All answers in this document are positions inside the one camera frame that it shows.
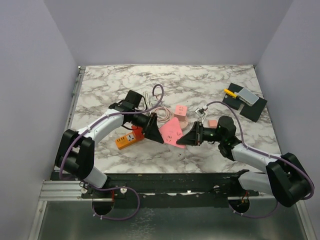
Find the orange power strip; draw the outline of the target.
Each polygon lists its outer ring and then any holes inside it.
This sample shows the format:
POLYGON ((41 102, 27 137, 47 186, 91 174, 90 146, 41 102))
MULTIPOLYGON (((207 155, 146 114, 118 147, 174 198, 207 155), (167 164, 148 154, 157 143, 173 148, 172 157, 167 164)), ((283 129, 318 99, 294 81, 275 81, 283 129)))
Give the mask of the orange power strip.
POLYGON ((135 143, 137 143, 139 140, 136 138, 133 132, 128 133, 126 135, 123 135, 115 140, 115 144, 119 150, 122 150, 124 148, 127 148, 135 143))

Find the pink triangular power strip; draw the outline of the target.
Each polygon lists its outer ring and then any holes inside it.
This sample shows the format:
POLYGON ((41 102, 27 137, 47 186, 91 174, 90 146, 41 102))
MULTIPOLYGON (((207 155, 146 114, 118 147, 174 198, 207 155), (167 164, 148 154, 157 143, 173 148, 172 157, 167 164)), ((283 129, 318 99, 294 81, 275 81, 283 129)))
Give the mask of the pink triangular power strip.
POLYGON ((183 131, 178 118, 173 117, 159 128, 159 132, 165 144, 184 149, 186 146, 177 144, 177 141, 183 137, 183 131))

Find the pink cube socket adapter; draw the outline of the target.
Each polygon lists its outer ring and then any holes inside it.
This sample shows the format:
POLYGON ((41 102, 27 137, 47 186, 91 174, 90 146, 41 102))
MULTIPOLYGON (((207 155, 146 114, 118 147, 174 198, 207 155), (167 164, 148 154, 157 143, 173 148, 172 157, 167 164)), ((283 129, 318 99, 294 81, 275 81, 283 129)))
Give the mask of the pink cube socket adapter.
POLYGON ((187 120, 188 107, 185 105, 176 105, 174 111, 174 117, 176 117, 180 122, 187 120))

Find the red cube socket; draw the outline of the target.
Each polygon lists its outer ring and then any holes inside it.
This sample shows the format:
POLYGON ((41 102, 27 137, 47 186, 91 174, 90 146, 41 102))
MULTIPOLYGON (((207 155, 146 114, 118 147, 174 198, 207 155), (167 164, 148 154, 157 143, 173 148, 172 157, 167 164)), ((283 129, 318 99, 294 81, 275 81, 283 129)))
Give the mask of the red cube socket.
POLYGON ((132 125, 131 128, 132 128, 133 135, 137 141, 141 141, 145 138, 142 127, 132 125))

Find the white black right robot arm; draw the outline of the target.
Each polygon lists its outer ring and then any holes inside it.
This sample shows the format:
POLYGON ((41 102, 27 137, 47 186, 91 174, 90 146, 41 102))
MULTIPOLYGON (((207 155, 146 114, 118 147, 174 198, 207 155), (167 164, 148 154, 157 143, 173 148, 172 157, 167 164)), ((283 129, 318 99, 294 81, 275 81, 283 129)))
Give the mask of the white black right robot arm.
POLYGON ((258 173, 244 170, 230 182, 229 189, 236 196, 247 190, 256 191, 273 195, 281 205, 291 207, 312 195, 314 185, 294 154, 273 155, 245 145, 236 137, 236 129, 229 116, 220 117, 216 128, 204 127, 196 121, 176 143, 199 146, 204 141, 217 142, 224 158, 259 170, 258 173))

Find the round pink power strip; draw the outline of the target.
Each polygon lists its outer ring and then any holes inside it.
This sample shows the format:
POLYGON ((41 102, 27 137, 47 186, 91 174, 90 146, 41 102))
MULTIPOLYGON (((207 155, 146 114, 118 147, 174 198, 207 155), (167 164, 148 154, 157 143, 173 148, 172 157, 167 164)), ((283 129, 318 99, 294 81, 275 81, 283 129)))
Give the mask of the round pink power strip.
POLYGON ((184 118, 184 120, 179 120, 179 125, 182 130, 184 130, 188 126, 188 124, 189 124, 189 119, 187 116, 184 118))

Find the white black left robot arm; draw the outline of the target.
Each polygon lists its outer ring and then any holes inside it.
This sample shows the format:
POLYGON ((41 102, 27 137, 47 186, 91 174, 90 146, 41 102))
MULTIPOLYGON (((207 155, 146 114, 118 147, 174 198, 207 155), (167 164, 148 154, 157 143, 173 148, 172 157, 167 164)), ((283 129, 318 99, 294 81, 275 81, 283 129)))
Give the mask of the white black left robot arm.
POLYGON ((79 130, 66 130, 61 138, 55 157, 59 176, 63 171, 93 186, 97 196, 106 197, 111 190, 107 175, 94 166, 95 147, 108 134, 125 123, 142 128, 146 139, 163 144, 164 140, 157 124, 157 115, 147 110, 138 111, 143 96, 129 90, 120 102, 113 103, 107 111, 93 123, 79 130))

